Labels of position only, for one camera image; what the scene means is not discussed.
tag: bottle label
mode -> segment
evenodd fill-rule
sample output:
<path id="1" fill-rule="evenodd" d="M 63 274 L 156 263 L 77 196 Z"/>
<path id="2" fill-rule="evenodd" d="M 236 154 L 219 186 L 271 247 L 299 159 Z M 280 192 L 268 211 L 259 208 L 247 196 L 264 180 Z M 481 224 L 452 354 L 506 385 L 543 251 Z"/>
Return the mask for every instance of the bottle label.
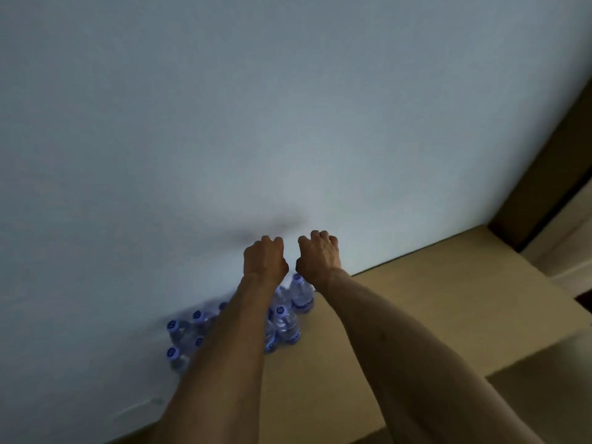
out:
<path id="1" fill-rule="evenodd" d="M 287 306 L 276 306 L 274 311 L 278 317 L 283 318 L 285 315 L 288 314 L 288 307 Z"/>
<path id="2" fill-rule="evenodd" d="M 311 299 L 310 299 L 310 300 L 309 300 L 307 303 L 305 303 L 305 304 L 303 304 L 303 305 L 301 305 L 301 306 L 299 306 L 299 305 L 298 305 L 298 304 L 297 304 L 295 301 L 292 301 L 292 306 L 293 306 L 293 307 L 294 307 L 296 310 L 306 310 L 307 308 L 309 308 L 309 307 L 312 307 L 312 306 L 313 306 L 313 303 L 314 303 L 314 301 L 315 301 L 315 300 L 314 300 L 313 298 L 311 298 Z"/>
<path id="3" fill-rule="evenodd" d="M 286 344 L 296 344 L 300 341 L 300 330 L 298 332 L 296 332 L 296 335 L 294 335 L 292 338 L 290 338 L 289 340 L 286 340 Z"/>

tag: hand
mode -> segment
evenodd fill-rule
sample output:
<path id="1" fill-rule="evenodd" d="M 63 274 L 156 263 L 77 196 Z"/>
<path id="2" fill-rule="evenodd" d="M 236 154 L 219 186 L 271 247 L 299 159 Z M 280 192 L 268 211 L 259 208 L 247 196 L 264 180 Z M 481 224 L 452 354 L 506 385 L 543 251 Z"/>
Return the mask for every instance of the hand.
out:
<path id="1" fill-rule="evenodd" d="M 326 230 L 310 232 L 310 240 L 302 236 L 298 239 L 300 259 L 296 261 L 296 271 L 304 279 L 322 291 L 332 270 L 341 270 L 339 241 Z"/>
<path id="2" fill-rule="evenodd" d="M 277 237 L 271 241 L 267 235 L 245 249 L 244 275 L 256 275 L 263 281 L 278 286 L 288 273 L 288 264 L 284 259 L 284 240 Z"/>

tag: forearm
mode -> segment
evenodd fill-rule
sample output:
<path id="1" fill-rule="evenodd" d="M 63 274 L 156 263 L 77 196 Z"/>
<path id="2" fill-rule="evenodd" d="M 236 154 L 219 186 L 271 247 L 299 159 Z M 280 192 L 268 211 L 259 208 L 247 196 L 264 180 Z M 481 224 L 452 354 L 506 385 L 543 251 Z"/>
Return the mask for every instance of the forearm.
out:
<path id="1" fill-rule="evenodd" d="M 320 290 L 395 438 L 539 442 L 483 377 L 418 321 L 340 270 Z"/>
<path id="2" fill-rule="evenodd" d="M 181 380 L 156 442 L 257 442 L 273 283 L 247 275 Z"/>

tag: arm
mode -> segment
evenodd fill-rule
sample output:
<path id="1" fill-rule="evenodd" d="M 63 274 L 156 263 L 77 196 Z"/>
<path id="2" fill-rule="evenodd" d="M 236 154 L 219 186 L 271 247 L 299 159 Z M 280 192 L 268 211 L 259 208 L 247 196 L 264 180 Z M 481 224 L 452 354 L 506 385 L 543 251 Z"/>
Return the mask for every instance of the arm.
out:
<path id="1" fill-rule="evenodd" d="M 458 354 L 341 269 L 337 238 L 298 242 L 296 270 L 341 319 L 396 442 L 541 443 Z"/>
<path id="2" fill-rule="evenodd" d="M 284 242 L 245 250 L 245 275 L 196 354 L 154 431 L 152 444 L 251 443 L 259 437 L 265 316 L 288 273 Z"/>

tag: skin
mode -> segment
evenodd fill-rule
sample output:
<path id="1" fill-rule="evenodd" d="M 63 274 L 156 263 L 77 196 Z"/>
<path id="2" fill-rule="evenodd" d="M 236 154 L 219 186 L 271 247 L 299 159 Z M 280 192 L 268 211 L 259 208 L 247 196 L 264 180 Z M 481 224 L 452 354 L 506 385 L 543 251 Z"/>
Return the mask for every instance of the skin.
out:
<path id="1" fill-rule="evenodd" d="M 419 322 L 354 281 L 327 231 L 300 237 L 296 271 L 335 310 L 395 442 L 542 443 L 492 386 Z M 245 250 L 244 276 L 152 443 L 248 443 L 259 434 L 265 313 L 288 272 L 281 238 Z"/>

